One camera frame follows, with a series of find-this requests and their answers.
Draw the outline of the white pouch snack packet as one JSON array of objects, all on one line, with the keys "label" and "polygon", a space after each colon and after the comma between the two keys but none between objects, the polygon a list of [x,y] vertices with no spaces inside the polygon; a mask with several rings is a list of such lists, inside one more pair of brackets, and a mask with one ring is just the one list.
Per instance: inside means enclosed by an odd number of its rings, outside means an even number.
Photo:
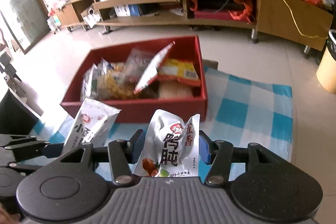
[{"label": "white pouch snack packet", "polygon": [[113,106],[86,98],[76,114],[62,154],[81,143],[92,143],[94,147],[103,146],[120,112],[120,109]]}]

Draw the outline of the white duck gizzard pouch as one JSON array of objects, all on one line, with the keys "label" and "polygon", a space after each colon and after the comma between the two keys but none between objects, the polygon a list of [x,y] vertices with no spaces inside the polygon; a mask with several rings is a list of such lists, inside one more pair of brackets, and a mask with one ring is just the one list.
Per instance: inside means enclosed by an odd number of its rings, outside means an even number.
[{"label": "white duck gizzard pouch", "polygon": [[197,177],[200,115],[187,122],[165,110],[156,110],[134,174],[140,177]]}]

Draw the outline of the waffle snack bag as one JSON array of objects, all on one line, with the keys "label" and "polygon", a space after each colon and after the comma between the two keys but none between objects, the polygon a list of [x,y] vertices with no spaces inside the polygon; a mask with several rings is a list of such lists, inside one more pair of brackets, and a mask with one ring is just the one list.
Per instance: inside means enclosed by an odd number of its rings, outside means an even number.
[{"label": "waffle snack bag", "polygon": [[83,102],[86,98],[98,101],[136,98],[134,85],[123,82],[125,78],[123,69],[123,62],[110,63],[102,59],[97,65],[93,64],[84,73],[80,101]]}]

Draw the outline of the white round cake packet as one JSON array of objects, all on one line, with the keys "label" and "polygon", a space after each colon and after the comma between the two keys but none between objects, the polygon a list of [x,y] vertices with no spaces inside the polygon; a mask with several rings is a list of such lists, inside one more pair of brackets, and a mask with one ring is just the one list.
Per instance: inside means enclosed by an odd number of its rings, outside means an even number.
[{"label": "white round cake packet", "polygon": [[170,81],[159,83],[158,95],[161,99],[192,98],[193,92],[190,86]]}]

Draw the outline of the red white snack packet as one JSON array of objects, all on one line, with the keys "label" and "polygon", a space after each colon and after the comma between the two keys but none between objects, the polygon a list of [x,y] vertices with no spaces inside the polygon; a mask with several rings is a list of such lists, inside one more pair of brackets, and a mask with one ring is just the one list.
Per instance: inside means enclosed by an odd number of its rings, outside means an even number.
[{"label": "red white snack packet", "polygon": [[160,50],[150,61],[146,69],[144,70],[142,76],[140,77],[138,83],[135,86],[134,94],[138,94],[144,89],[146,89],[158,76],[159,67],[167,58],[168,54],[172,50],[175,42],[171,42],[169,45],[165,46]]}]

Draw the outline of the red yellow snack packet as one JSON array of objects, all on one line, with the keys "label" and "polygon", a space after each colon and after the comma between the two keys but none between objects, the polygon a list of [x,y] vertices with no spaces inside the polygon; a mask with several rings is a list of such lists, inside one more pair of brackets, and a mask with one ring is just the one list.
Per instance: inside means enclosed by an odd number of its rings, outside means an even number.
[{"label": "red yellow snack packet", "polygon": [[178,81],[188,86],[200,86],[201,80],[192,62],[167,59],[158,70],[159,81]]}]

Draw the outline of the blue white checkered tablecloth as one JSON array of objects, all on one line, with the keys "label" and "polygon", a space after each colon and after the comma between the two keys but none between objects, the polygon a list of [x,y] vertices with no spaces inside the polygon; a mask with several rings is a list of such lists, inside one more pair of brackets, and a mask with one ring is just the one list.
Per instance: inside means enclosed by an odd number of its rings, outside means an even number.
[{"label": "blue white checkered tablecloth", "polygon": [[[288,85],[266,84],[205,67],[208,109],[200,124],[212,140],[225,140],[246,148],[259,143],[283,159],[291,160],[293,95]],[[63,143],[73,118],[56,105],[45,111],[29,135],[50,143]],[[108,141],[131,137],[148,123],[114,123]]]}]

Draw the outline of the red cardboard box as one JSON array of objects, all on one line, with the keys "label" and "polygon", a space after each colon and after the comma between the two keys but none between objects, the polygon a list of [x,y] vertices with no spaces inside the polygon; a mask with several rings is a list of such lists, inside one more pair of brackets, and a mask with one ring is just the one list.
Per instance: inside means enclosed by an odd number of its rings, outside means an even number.
[{"label": "red cardboard box", "polygon": [[136,94],[137,97],[134,99],[104,100],[102,102],[121,110],[117,117],[118,123],[147,123],[158,109],[173,113],[182,118],[183,121],[187,121],[191,116],[199,114],[201,116],[200,120],[204,121],[207,114],[208,98],[201,46],[197,36],[144,40],[91,50],[73,77],[61,106],[70,116],[76,116],[82,105],[80,91],[84,73],[93,64],[97,65],[102,59],[110,63],[123,62],[125,65],[122,71],[125,74],[123,82],[132,84],[135,88],[151,59],[171,42],[175,42],[175,45],[165,61],[167,59],[177,59],[192,62],[201,80],[200,86],[191,86],[192,98],[159,98],[159,83],[170,81],[159,81],[156,78],[146,89]]}]

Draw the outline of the yellow trash bin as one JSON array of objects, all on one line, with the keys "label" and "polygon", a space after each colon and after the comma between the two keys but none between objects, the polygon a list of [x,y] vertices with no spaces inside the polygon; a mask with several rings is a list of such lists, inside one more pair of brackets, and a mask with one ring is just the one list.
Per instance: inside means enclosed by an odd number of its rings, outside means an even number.
[{"label": "yellow trash bin", "polygon": [[317,79],[321,86],[329,93],[336,93],[336,57],[335,30],[329,30],[326,49],[317,69]]}]

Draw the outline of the orange plastic bag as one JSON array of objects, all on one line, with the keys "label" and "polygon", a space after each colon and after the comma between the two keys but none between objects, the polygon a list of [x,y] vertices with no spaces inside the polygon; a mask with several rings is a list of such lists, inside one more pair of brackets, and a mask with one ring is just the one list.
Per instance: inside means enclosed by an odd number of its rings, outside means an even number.
[{"label": "orange plastic bag", "polygon": [[195,19],[255,22],[253,0],[190,0]]}]

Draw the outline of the blue white box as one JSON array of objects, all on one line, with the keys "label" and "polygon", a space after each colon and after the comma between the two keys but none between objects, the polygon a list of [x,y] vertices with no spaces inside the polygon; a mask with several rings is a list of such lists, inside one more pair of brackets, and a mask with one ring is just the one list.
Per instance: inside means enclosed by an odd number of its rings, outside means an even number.
[{"label": "blue white box", "polygon": [[142,16],[143,12],[139,5],[123,5],[114,7],[118,17]]}]

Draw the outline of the wooden TV stand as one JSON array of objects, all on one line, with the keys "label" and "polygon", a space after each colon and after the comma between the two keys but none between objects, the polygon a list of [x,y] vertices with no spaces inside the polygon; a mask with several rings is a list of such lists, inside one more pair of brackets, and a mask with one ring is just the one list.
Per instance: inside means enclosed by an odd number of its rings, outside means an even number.
[{"label": "wooden TV stand", "polygon": [[89,10],[98,25],[246,28],[322,50],[333,24],[323,0],[69,0],[56,8],[63,27],[84,25]]}]

